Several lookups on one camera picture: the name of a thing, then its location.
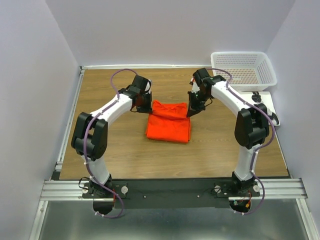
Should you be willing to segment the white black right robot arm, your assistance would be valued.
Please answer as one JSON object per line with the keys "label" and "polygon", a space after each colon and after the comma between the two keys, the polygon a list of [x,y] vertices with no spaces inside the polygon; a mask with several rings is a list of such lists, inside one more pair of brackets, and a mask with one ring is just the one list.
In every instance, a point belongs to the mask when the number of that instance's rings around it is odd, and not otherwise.
{"label": "white black right robot arm", "polygon": [[224,77],[211,76],[206,68],[193,73],[191,85],[188,118],[204,111],[206,102],[212,99],[218,99],[236,116],[234,137],[239,144],[239,154],[227,190],[241,196],[254,185],[257,155],[270,134],[267,107],[263,103],[247,102]]}

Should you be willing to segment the orange t shirt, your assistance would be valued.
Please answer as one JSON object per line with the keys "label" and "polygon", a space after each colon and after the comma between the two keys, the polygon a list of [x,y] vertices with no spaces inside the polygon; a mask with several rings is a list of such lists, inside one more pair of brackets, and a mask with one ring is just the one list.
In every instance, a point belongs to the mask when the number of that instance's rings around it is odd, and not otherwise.
{"label": "orange t shirt", "polygon": [[187,103],[162,103],[154,100],[148,116],[146,137],[151,140],[187,144],[191,139],[191,120]]}

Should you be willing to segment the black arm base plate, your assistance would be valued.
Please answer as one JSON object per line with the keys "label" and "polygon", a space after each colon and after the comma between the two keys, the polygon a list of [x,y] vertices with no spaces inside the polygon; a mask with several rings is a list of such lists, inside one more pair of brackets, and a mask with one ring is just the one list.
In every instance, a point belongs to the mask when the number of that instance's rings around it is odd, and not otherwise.
{"label": "black arm base plate", "polygon": [[223,178],[113,179],[110,191],[89,180],[78,182],[82,197],[93,200],[94,211],[109,216],[115,210],[232,208],[247,213],[261,189],[254,180],[239,185]]}

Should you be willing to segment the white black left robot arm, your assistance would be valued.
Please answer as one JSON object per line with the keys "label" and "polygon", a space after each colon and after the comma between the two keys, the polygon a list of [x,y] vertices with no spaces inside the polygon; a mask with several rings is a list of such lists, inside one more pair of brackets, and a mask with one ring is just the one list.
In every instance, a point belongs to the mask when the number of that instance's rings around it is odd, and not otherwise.
{"label": "white black left robot arm", "polygon": [[115,194],[104,160],[109,127],[133,108],[140,113],[151,113],[151,87],[151,80],[135,75],[125,88],[118,90],[112,85],[115,96],[108,103],[91,113],[81,112],[77,117],[71,147],[83,158],[93,191],[101,198]]}

